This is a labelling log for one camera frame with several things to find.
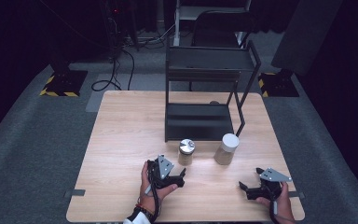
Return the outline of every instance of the chair backrest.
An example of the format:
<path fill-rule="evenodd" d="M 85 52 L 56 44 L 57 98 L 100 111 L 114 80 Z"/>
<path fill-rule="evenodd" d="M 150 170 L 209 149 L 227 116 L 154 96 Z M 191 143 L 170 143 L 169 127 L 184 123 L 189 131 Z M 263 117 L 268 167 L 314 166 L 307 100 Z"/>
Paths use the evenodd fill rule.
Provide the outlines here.
<path fill-rule="evenodd" d="M 208 32 L 209 37 L 213 38 L 213 34 L 231 34 L 235 32 L 244 32 L 241 44 L 242 47 L 246 43 L 248 35 L 255 28 L 255 16 L 246 10 L 236 11 L 204 11 L 196 19 L 193 30 L 192 46 L 200 46 L 199 42 L 202 38 L 208 37 L 202 34 Z"/>

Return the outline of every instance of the black chair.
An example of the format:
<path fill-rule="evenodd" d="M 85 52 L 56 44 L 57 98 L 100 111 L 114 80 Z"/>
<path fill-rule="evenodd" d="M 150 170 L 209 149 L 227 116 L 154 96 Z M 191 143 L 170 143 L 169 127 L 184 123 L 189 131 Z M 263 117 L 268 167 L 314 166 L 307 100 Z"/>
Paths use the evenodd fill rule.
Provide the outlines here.
<path fill-rule="evenodd" d="M 213 48 L 243 48 L 255 28 L 255 16 L 246 10 L 204 11 L 197 17 L 191 46 Z"/>

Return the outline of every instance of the sleeve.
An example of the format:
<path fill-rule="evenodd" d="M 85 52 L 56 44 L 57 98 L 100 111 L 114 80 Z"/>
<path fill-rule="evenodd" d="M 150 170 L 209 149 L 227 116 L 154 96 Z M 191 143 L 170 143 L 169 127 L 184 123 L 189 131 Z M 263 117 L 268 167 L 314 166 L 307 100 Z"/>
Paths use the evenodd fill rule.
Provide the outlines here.
<path fill-rule="evenodd" d="M 150 224 L 146 215 L 140 211 L 134 211 L 132 215 L 124 219 L 123 224 Z"/>

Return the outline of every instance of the human hand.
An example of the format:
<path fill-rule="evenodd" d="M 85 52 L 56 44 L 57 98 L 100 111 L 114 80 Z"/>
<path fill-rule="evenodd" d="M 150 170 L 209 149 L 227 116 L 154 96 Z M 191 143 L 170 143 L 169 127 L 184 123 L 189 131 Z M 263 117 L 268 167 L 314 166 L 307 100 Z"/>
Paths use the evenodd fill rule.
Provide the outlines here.
<path fill-rule="evenodd" d="M 295 218 L 292 212 L 292 205 L 289 199 L 289 186 L 286 182 L 281 182 L 282 185 L 282 193 L 277 199 L 277 206 L 278 206 L 278 215 L 275 215 L 275 218 L 281 224 L 285 223 L 294 223 Z M 259 197 L 255 199 L 258 203 L 265 205 L 269 208 L 270 200 Z"/>
<path fill-rule="evenodd" d="M 142 207 L 144 209 L 146 209 L 149 212 L 152 212 L 153 214 L 156 210 L 156 205 L 155 205 L 155 200 L 153 197 L 153 192 L 152 190 L 150 190 L 147 194 L 145 194 L 146 189 L 149 187 L 150 182 L 149 179 L 147 177 L 147 166 L 148 163 L 147 161 L 144 164 L 144 168 L 142 169 L 142 184 L 141 184 L 141 189 L 139 192 L 139 203 L 142 205 Z M 178 186 L 176 184 L 171 184 L 163 189 L 156 189 L 157 191 L 157 195 L 158 195 L 158 200 L 159 200 L 159 205 L 161 206 L 162 200 L 169 195 L 170 193 L 172 193 L 174 190 L 176 190 L 178 188 Z"/>

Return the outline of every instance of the wooden table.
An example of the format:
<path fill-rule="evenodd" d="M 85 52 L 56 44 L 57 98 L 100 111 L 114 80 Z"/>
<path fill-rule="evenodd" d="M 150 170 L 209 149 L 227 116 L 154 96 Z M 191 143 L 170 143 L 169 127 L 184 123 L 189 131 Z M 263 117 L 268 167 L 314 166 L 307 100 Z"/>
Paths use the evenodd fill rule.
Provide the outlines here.
<path fill-rule="evenodd" d="M 226 92 L 171 92 L 176 102 L 225 102 Z M 175 163 L 171 175 L 183 167 L 177 162 L 179 141 L 164 142 L 164 91 L 107 91 L 95 121 L 89 146 L 76 182 L 84 196 L 72 196 L 71 222 L 121 222 L 132 213 L 139 196 L 144 162 L 158 154 Z M 239 124 L 232 103 L 233 125 Z M 268 209 L 248 201 L 238 181 L 259 187 L 255 168 L 271 167 L 290 176 L 269 115 L 259 94 L 249 93 L 242 111 L 246 120 L 240 145 L 230 165 L 217 164 L 213 154 L 220 142 L 195 142 L 193 163 L 186 167 L 185 185 L 162 204 L 157 222 L 263 221 Z M 290 190 L 296 190 L 289 183 Z M 304 218 L 298 198 L 291 198 L 295 218 Z"/>

